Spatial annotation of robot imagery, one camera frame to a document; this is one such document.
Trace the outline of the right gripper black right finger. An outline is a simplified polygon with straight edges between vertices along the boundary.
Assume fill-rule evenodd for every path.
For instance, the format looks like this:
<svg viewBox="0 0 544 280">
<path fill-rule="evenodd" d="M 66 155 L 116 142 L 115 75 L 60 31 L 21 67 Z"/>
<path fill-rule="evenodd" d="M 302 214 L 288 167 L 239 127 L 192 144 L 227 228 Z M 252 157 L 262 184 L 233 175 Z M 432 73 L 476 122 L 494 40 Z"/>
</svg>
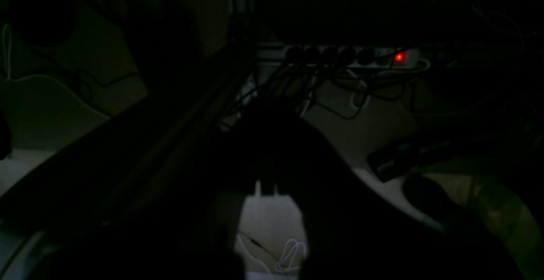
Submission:
<svg viewBox="0 0 544 280">
<path fill-rule="evenodd" d="M 352 171 L 328 139 L 289 111 L 257 112 L 256 142 L 302 212 L 302 280 L 521 280 L 488 240 L 469 243 L 414 220 Z"/>
</svg>

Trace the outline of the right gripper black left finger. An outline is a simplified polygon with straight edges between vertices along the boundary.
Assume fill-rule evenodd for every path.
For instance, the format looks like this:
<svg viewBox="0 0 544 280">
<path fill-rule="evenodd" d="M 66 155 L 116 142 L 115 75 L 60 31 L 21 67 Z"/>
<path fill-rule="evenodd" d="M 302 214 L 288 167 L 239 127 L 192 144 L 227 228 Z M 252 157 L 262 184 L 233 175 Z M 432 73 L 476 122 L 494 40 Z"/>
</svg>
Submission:
<svg viewBox="0 0 544 280">
<path fill-rule="evenodd" d="M 1 278 L 243 280 L 229 247 L 182 248 L 219 197 L 206 153 L 254 125 L 220 133 L 219 110 L 140 102 L 78 139 L 1 196 Z"/>
</svg>

